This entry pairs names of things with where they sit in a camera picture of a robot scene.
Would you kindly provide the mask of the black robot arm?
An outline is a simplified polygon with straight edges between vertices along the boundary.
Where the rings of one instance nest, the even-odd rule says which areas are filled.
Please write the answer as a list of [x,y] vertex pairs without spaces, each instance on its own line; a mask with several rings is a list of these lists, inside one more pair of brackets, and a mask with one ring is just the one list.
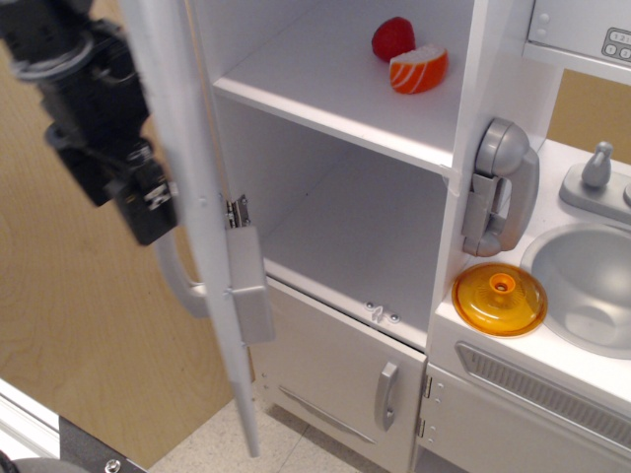
[[1,38],[14,76],[35,85],[52,122],[45,131],[97,206],[114,201],[149,245],[177,225],[173,195],[153,146],[139,75],[121,27],[94,20],[89,1],[4,1]]

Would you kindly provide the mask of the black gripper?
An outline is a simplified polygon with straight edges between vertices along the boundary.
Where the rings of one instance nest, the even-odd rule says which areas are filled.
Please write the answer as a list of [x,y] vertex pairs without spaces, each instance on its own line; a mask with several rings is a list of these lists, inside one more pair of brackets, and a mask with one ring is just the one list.
[[53,119],[45,138],[93,204],[112,198],[147,246],[174,229],[177,216],[169,182],[141,135],[149,111],[139,76],[119,26],[91,22],[80,39],[91,48],[83,62],[37,84]]

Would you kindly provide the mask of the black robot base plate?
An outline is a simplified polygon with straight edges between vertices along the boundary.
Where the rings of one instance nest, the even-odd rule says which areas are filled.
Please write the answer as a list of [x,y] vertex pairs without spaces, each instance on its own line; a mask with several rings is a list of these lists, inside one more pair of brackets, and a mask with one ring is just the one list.
[[95,473],[146,473],[134,461],[64,417],[58,418],[60,459]]

